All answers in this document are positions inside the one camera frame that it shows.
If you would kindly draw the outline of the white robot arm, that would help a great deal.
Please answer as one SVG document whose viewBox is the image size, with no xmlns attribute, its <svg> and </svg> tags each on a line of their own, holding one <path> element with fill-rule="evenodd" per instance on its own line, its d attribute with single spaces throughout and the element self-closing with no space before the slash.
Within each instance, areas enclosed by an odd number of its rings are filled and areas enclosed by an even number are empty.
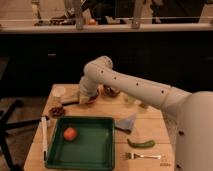
<svg viewBox="0 0 213 171">
<path fill-rule="evenodd" d="M 177 119 L 174 171 L 213 171 L 213 92 L 191 93 L 116 72 L 107 56 L 88 62 L 83 72 L 82 95 L 93 97 L 104 84 Z"/>
</svg>

